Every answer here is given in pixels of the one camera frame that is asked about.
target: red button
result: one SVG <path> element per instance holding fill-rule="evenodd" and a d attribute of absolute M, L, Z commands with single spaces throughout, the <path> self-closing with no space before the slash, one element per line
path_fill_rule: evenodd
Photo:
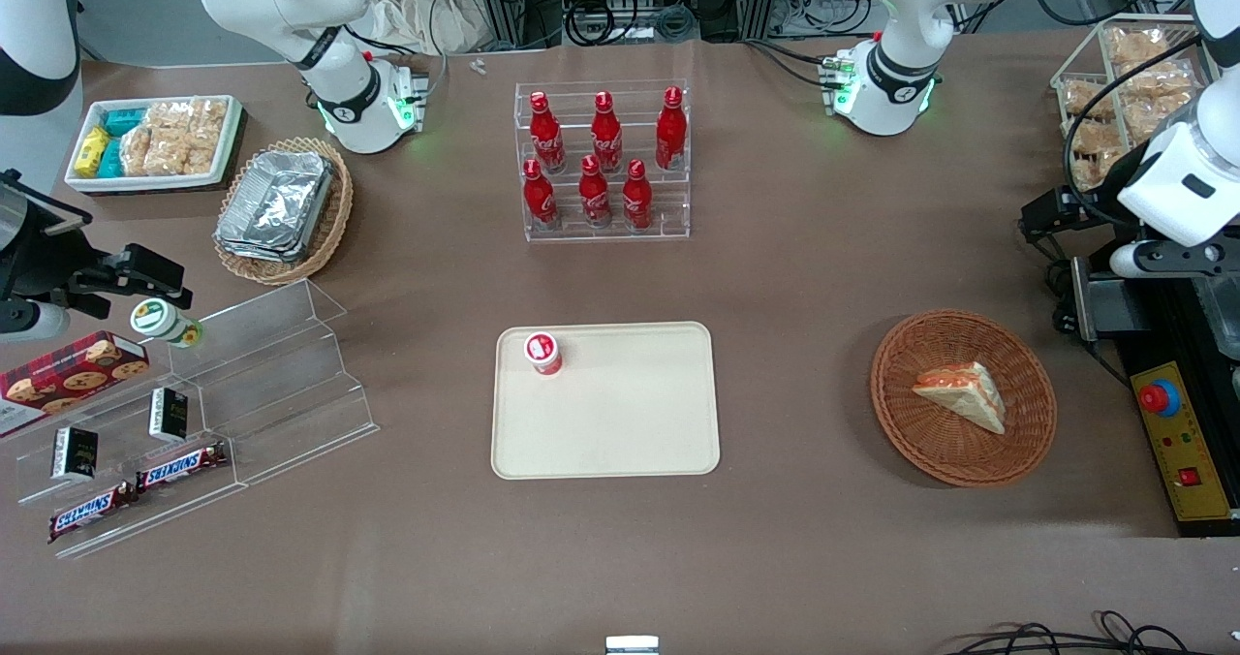
<path fill-rule="evenodd" d="M 1141 402 L 1141 407 L 1151 413 L 1162 413 L 1171 404 L 1167 390 L 1153 383 L 1141 387 L 1141 391 L 1137 392 L 1137 399 Z"/>

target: biscuit box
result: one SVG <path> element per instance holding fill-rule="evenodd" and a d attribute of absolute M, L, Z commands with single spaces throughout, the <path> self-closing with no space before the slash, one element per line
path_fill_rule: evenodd
<path fill-rule="evenodd" d="M 0 373 L 0 437 L 149 368 L 150 360 L 141 345 L 98 331 Z"/>

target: table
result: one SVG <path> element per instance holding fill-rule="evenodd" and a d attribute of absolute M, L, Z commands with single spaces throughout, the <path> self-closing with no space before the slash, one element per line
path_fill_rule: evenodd
<path fill-rule="evenodd" d="M 744 46 L 491 55 L 486 77 L 453 60 L 424 134 L 347 158 L 357 205 L 316 278 L 350 309 L 341 349 L 381 433 L 81 561 L 35 538 L 46 517 L 0 504 L 0 643 L 599 653 L 609 634 L 653 633 L 670 654 L 931 654 L 999 623 L 1095 633 L 1090 612 L 1112 608 L 1197 649 L 1234 648 L 1240 545 L 1169 538 L 1132 397 L 1052 331 L 1043 261 L 1014 226 L 1059 179 L 1047 82 L 1081 36 L 959 37 L 930 110 L 893 139 L 826 119 L 815 89 Z M 286 65 L 84 73 L 88 99 L 238 96 L 247 155 L 325 134 Z M 693 238 L 529 247 L 513 86 L 609 77 L 692 81 Z M 211 249 L 219 192 L 76 200 L 98 213 L 98 247 L 141 241 L 185 263 L 195 314 L 263 289 Z M 108 325 L 124 332 L 130 304 L 117 303 Z M 1004 324 L 1054 382 L 1058 438 L 1014 486 L 944 488 L 873 417 L 879 340 L 936 308 Z M 714 473 L 491 473 L 500 332 L 663 320 L 712 331 Z M 5 349 L 0 365 L 40 350 Z"/>

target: red bottle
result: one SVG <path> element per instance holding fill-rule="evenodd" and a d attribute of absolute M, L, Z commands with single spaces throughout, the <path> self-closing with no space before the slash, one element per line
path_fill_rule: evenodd
<path fill-rule="evenodd" d="M 590 135 L 594 138 L 594 155 L 599 158 L 603 172 L 614 174 L 620 170 L 620 120 L 611 109 L 611 94 L 606 91 L 594 94 Z"/>
<path fill-rule="evenodd" d="M 629 179 L 624 184 L 624 223 L 630 232 L 650 228 L 651 200 L 653 192 L 646 180 L 646 165 L 641 159 L 629 161 Z"/>
<path fill-rule="evenodd" d="M 526 207 L 529 208 L 533 229 L 539 232 L 558 229 L 559 212 L 556 210 L 556 195 L 551 181 L 543 177 L 538 161 L 527 160 L 522 172 L 526 175 Z"/>
<path fill-rule="evenodd" d="M 599 159 L 587 153 L 582 159 L 582 210 L 585 211 L 585 223 L 596 229 L 611 226 L 611 205 L 608 205 L 608 179 L 599 172 Z"/>
<path fill-rule="evenodd" d="M 663 91 L 663 112 L 655 124 L 655 164 L 663 170 L 684 170 L 684 138 L 688 134 L 688 120 L 681 103 L 684 91 L 672 86 Z"/>
<path fill-rule="evenodd" d="M 564 135 L 559 130 L 559 120 L 551 112 L 547 94 L 533 91 L 529 94 L 529 108 L 534 117 L 529 120 L 529 135 L 534 139 L 534 153 L 548 174 L 558 174 L 564 169 Z"/>

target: wicker basket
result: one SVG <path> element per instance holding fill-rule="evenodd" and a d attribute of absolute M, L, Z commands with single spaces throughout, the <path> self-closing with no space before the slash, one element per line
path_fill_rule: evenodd
<path fill-rule="evenodd" d="M 327 196 L 327 202 L 322 207 L 319 226 L 315 227 L 314 238 L 310 241 L 310 254 L 305 261 L 300 263 L 255 261 L 254 258 L 242 258 L 239 254 L 227 253 L 218 244 L 216 246 L 216 253 L 219 254 L 224 267 L 232 274 L 252 279 L 259 284 L 279 287 L 315 274 L 315 272 L 322 269 L 327 264 L 327 261 L 331 259 L 331 254 L 336 252 L 340 239 L 345 236 L 345 223 L 348 223 L 348 213 L 353 208 L 353 181 L 340 153 L 319 139 L 285 139 L 285 141 L 270 144 L 263 151 L 314 151 L 335 165 L 335 174 L 332 174 L 331 186 L 327 190 L 331 195 Z M 228 195 L 224 196 L 223 205 L 219 208 L 221 215 L 228 210 L 228 203 L 232 201 L 233 195 L 236 195 L 242 176 L 246 174 L 246 170 L 249 170 L 257 156 L 258 154 L 249 161 L 246 161 L 246 165 L 234 175 L 228 187 Z"/>
<path fill-rule="evenodd" d="M 973 361 L 986 365 L 1007 406 L 1006 434 L 913 393 L 928 370 Z M 925 311 L 892 329 L 874 355 L 869 391 L 900 454 L 956 486 L 1014 483 L 1037 468 L 1055 437 L 1055 393 L 1038 357 L 1003 326 L 967 311 Z"/>

